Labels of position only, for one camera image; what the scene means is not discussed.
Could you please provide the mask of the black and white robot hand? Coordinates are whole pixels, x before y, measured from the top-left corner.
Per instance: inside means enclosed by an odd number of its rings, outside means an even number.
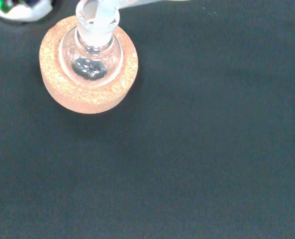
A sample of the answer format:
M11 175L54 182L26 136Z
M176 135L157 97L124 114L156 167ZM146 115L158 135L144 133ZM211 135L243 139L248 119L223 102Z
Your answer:
M0 18L12 22L35 22L48 15L54 0L0 0Z

